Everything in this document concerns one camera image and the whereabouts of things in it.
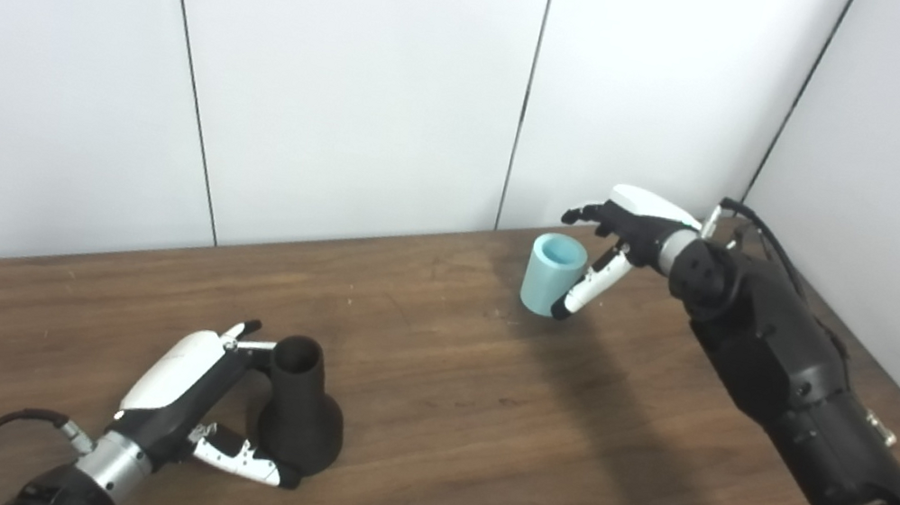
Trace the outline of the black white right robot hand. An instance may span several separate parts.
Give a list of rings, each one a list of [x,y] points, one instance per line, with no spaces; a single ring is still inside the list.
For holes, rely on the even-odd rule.
[[[551,317],[562,321],[587,308],[634,268],[649,268],[666,276],[678,254],[702,232],[701,224],[685,209],[628,183],[615,185],[605,202],[566,210],[561,222],[592,223],[597,236],[617,238],[553,303]]]

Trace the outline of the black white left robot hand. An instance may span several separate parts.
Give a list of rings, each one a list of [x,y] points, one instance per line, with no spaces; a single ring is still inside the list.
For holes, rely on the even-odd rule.
[[[194,458],[249,481],[297,489],[300,474],[257,442],[204,420],[246,373],[271,375],[275,341],[246,339],[259,327],[247,320],[224,333],[203,329],[181,337],[121,398],[107,431],[140,449],[156,471]]]

